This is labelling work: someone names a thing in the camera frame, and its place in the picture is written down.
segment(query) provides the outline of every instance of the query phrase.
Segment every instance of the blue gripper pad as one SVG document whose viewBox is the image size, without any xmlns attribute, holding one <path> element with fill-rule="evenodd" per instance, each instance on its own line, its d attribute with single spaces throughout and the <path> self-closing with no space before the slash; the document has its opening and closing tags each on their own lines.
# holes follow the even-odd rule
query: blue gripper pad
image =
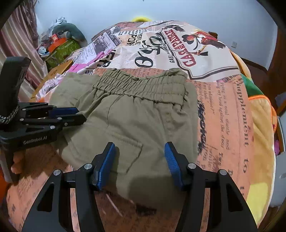
<svg viewBox="0 0 286 232">
<path fill-rule="evenodd" d="M 181 170 L 179 168 L 175 155 L 173 154 L 168 143 L 165 144 L 164 152 L 175 185 L 178 186 L 180 189 L 182 189 L 184 184 L 181 179 Z"/>
<path fill-rule="evenodd" d="M 79 111 L 76 107 L 59 107 L 59 108 L 54 108 L 50 110 L 49 117 L 56 118 L 60 115 L 76 114 L 78 112 Z"/>
<path fill-rule="evenodd" d="M 97 187 L 99 188 L 99 190 L 101 190 L 108 181 L 109 173 L 110 173 L 114 158 L 115 158 L 115 144 L 112 143 L 99 171 L 99 178 L 98 178 L 98 183 L 97 183 Z"/>
</svg>

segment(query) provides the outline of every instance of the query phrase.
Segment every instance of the finger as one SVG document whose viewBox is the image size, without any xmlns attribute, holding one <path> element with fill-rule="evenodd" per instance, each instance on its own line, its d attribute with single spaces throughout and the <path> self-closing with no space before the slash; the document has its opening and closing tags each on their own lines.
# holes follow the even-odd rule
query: finger
<svg viewBox="0 0 286 232">
<path fill-rule="evenodd" d="M 23 165 L 24 165 L 24 161 L 21 160 L 20 162 L 12 165 L 11 171 L 15 174 L 20 174 L 23 171 Z"/>
<path fill-rule="evenodd" d="M 14 152 L 14 156 L 13 156 L 14 163 L 19 163 L 24 158 L 25 151 L 26 150 Z"/>
</svg>

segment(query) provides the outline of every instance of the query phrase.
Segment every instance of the wall outlet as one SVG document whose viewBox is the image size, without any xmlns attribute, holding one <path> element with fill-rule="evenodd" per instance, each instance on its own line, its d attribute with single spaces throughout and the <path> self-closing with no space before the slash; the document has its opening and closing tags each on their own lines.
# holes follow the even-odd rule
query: wall outlet
<svg viewBox="0 0 286 232">
<path fill-rule="evenodd" d="M 236 45 L 237 45 L 237 42 L 234 42 L 234 41 L 233 41 L 233 42 L 231 43 L 231 46 L 234 47 L 234 48 L 236 48 Z"/>
</svg>

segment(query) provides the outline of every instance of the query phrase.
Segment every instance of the curtain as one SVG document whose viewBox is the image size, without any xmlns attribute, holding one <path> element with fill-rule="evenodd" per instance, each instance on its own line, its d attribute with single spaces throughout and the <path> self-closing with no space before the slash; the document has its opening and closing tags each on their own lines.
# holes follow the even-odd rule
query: curtain
<svg viewBox="0 0 286 232">
<path fill-rule="evenodd" d="M 31 59 L 26 78 L 19 92 L 20 101 L 29 101 L 34 90 L 47 75 L 47 67 L 36 48 L 38 33 L 34 3 L 24 0 L 10 15 L 0 31 L 0 70 L 9 56 Z"/>
</svg>

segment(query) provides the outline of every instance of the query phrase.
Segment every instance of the silver screw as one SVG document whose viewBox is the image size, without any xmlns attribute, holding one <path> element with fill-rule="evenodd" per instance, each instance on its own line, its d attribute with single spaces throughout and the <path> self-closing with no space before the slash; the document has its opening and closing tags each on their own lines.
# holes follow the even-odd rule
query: silver screw
<svg viewBox="0 0 286 232">
<path fill-rule="evenodd" d="M 188 167 L 189 167 L 190 169 L 195 169 L 195 168 L 196 168 L 196 165 L 195 165 L 194 163 L 189 163 L 189 164 L 188 164 Z"/>
<path fill-rule="evenodd" d="M 57 175 L 59 175 L 61 173 L 61 170 L 57 169 L 53 173 L 54 173 L 55 176 L 57 176 Z"/>
<path fill-rule="evenodd" d="M 91 164 L 91 163 L 87 163 L 87 164 L 84 166 L 85 169 L 90 169 L 91 167 L 92 167 L 92 164 Z"/>
<path fill-rule="evenodd" d="M 225 176 L 227 174 L 227 171 L 225 171 L 224 169 L 219 170 L 219 173 L 223 176 Z"/>
</svg>

